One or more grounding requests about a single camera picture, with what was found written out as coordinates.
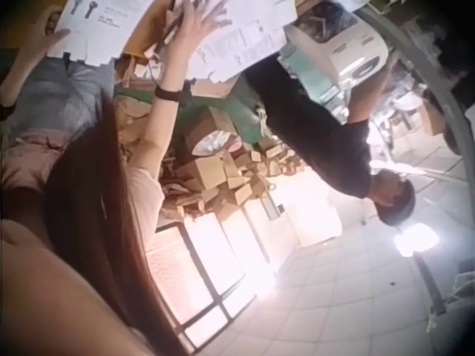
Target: white machine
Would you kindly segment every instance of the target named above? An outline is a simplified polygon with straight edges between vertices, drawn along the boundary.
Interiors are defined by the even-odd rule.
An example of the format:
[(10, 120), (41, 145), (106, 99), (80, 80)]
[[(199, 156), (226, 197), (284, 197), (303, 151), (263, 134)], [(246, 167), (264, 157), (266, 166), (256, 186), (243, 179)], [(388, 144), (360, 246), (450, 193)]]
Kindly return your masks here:
[(331, 1), (314, 6), (286, 34), (342, 90), (379, 71), (388, 57), (386, 43), (371, 26)]

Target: woman's arm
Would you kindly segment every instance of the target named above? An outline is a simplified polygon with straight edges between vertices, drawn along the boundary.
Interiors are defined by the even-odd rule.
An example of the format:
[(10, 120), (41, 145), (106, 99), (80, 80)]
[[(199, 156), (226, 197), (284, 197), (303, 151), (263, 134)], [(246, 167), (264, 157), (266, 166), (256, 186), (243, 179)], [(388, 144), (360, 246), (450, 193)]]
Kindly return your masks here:
[[(219, 3), (210, 14), (194, 10), (190, 0), (185, 1), (183, 24), (169, 46), (168, 65), (160, 87), (167, 91), (180, 91), (188, 71), (188, 61), (198, 45), (228, 21), (217, 22), (216, 17), (225, 13), (224, 2)], [(135, 168), (146, 169), (158, 179), (163, 157), (170, 145), (171, 135), (177, 118), (178, 103), (155, 98), (148, 122), (141, 134), (139, 145), (129, 161)]]

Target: long brown hair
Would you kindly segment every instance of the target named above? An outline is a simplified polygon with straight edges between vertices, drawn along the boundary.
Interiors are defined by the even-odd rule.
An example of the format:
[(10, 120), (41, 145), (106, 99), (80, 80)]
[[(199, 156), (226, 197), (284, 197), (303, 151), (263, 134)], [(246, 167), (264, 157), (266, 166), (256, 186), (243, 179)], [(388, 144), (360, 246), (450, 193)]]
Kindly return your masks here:
[(78, 271), (159, 355), (188, 355), (160, 306), (145, 259), (119, 152), (114, 107), (102, 98), (97, 123), (71, 140), (43, 187), (54, 251)]

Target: man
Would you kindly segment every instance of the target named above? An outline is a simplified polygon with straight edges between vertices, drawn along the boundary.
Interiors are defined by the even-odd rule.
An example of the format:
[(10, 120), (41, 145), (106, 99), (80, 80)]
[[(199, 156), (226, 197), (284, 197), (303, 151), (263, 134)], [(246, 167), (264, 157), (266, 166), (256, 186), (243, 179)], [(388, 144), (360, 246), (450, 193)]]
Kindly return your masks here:
[(266, 109), (271, 131), (335, 190), (374, 201), (381, 221), (391, 226), (400, 225), (412, 214), (414, 187), (391, 171), (371, 174), (367, 137), (368, 119), (396, 62), (397, 57), (390, 56), (383, 69), (352, 90), (345, 125), (299, 93), (299, 82), (290, 77), (277, 56), (245, 73)]

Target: bright window light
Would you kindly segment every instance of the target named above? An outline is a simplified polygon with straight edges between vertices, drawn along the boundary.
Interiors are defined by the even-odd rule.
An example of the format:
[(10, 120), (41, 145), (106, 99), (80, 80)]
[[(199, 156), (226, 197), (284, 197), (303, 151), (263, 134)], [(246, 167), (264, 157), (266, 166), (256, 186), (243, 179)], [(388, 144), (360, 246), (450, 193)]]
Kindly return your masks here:
[(424, 252), (439, 243), (439, 235), (429, 226), (417, 223), (396, 235), (394, 243), (403, 257), (412, 257), (414, 252)]

